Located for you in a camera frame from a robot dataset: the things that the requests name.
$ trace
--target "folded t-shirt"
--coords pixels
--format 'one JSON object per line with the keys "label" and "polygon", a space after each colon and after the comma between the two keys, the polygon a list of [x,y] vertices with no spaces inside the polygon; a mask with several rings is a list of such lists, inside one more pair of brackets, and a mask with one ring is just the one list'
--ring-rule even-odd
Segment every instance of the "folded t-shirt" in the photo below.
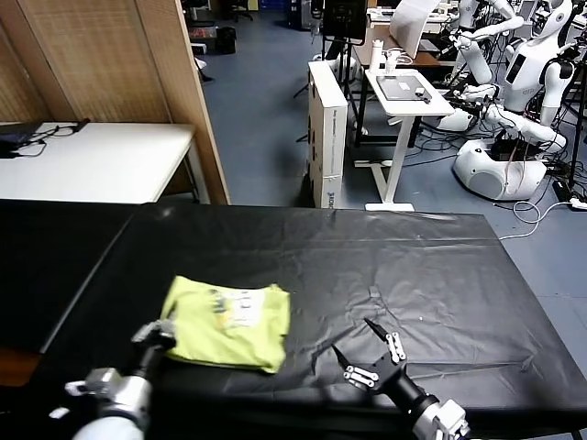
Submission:
{"label": "folded t-shirt", "polygon": [[173,314],[171,358],[275,373],[285,360],[289,293],[277,285],[231,289],[175,277],[161,317]]}

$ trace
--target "black tablecloth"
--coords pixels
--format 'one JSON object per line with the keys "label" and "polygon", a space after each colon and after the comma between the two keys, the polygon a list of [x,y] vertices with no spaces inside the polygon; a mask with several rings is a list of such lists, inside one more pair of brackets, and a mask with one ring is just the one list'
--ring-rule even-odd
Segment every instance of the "black tablecloth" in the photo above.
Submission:
{"label": "black tablecloth", "polygon": [[41,351],[136,209],[0,200],[0,346]]}
{"label": "black tablecloth", "polygon": [[[176,275],[291,293],[278,374],[166,361],[150,435],[234,423],[405,434],[384,396],[348,385],[330,346],[370,363],[385,345],[363,318],[401,334],[408,373],[463,406],[473,436],[528,437],[587,425],[587,383],[482,216],[145,205],[62,327],[30,392],[121,367]],[[271,433],[265,429],[262,433]]]}

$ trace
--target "white table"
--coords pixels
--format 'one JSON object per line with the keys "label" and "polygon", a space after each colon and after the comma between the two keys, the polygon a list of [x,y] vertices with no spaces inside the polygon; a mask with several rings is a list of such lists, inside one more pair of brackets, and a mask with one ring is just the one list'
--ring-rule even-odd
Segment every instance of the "white table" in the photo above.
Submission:
{"label": "white table", "polygon": [[[70,123],[45,123],[38,133],[57,125]],[[0,159],[0,199],[155,202],[185,159],[201,202],[206,203],[193,138],[194,127],[187,125],[90,123],[71,136],[48,138],[36,158]],[[39,150],[40,146],[31,146],[19,152]]]}
{"label": "white table", "polygon": [[[437,6],[437,12],[433,12],[428,17],[424,32],[427,34],[438,34],[442,30],[442,27],[451,21],[449,11],[455,7],[459,7],[459,3],[454,0],[452,2],[439,3]],[[394,9],[390,7],[368,7],[367,16],[369,18],[370,27],[389,26],[389,23],[392,20],[392,15],[390,15],[390,13],[393,13],[393,11]]]}
{"label": "white table", "polygon": [[[365,70],[365,74],[367,75],[367,79],[377,95],[377,99],[382,105],[385,114],[393,116],[397,122],[402,124],[392,160],[384,160],[378,163],[360,160],[355,161],[355,167],[357,168],[371,168],[373,178],[377,184],[377,190],[382,199],[382,203],[365,204],[365,209],[368,211],[413,212],[414,207],[411,203],[395,203],[393,198],[397,189],[397,183],[400,179],[402,167],[404,166],[405,153],[409,147],[415,119],[418,116],[452,115],[454,109],[418,71],[397,69],[393,75],[396,77],[416,77],[431,96],[428,104],[424,101],[388,101],[385,98],[381,87],[377,83],[377,75],[374,75],[367,70]],[[391,167],[387,180],[382,172],[383,167]]]}

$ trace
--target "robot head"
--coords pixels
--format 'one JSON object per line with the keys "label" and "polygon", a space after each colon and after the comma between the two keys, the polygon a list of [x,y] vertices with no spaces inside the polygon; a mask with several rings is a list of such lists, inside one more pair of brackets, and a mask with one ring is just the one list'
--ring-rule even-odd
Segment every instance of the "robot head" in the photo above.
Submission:
{"label": "robot head", "polygon": [[541,0],[532,17],[532,38],[545,39],[557,34],[571,18],[571,0]]}

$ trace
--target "cardboard box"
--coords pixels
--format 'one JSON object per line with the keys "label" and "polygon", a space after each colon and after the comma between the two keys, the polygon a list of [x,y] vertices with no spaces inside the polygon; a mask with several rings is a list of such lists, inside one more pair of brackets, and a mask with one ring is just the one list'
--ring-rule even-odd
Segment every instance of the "cardboard box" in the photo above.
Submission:
{"label": "cardboard box", "polygon": [[314,201],[340,207],[348,103],[325,61],[312,61],[308,102],[308,159]]}

